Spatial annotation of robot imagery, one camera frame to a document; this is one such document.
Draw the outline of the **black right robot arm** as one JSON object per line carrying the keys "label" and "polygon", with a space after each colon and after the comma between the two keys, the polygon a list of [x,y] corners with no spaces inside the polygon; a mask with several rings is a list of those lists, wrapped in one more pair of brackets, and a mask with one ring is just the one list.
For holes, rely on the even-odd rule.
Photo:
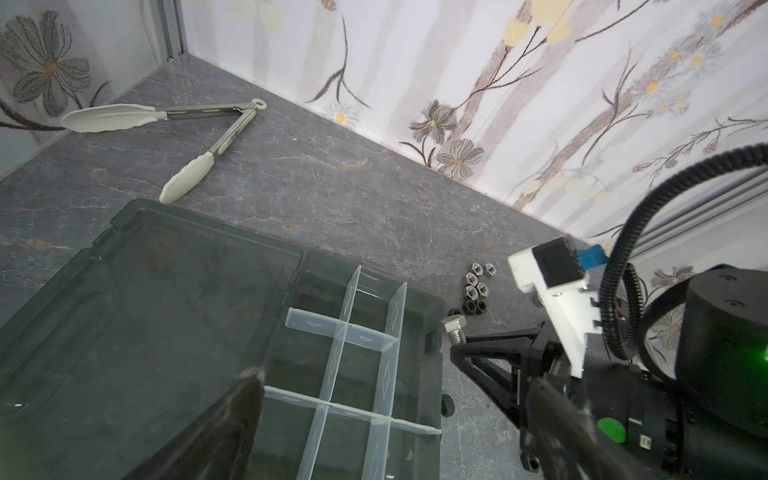
{"label": "black right robot arm", "polygon": [[646,310],[646,334],[683,314],[666,378],[589,356],[574,378],[553,326],[468,338],[452,363],[519,429],[523,467],[548,479],[763,479],[767,475],[767,275],[717,266]]}

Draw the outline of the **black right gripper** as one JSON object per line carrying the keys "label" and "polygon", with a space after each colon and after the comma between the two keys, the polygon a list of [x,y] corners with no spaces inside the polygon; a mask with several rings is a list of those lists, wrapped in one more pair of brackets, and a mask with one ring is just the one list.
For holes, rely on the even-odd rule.
{"label": "black right gripper", "polygon": [[518,429],[527,427],[525,400],[542,378],[576,408],[584,409],[610,440],[648,474],[677,474],[683,433],[671,388],[637,366],[587,359],[581,379],[549,322],[511,333],[467,337],[452,346],[450,360]]}

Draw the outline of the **silver hex bolt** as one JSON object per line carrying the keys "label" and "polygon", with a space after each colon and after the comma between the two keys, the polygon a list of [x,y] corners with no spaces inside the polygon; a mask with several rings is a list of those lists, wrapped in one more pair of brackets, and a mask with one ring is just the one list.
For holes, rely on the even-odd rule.
{"label": "silver hex bolt", "polygon": [[442,320],[442,325],[452,346],[464,345],[467,343],[464,333],[467,321],[464,315],[455,314],[448,316]]}

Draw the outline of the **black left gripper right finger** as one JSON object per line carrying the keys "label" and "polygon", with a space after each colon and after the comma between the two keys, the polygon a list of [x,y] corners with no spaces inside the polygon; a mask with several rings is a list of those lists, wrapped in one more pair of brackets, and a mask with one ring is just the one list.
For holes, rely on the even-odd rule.
{"label": "black left gripper right finger", "polygon": [[646,479],[648,469],[610,440],[542,378],[532,380],[524,404],[521,450],[538,461],[546,479]]}

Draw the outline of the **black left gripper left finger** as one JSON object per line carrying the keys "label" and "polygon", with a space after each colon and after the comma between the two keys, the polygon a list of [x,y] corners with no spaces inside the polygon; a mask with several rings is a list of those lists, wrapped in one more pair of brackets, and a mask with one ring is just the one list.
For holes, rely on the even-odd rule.
{"label": "black left gripper left finger", "polygon": [[128,479],[243,479],[265,397],[265,371],[249,368],[213,405]]}

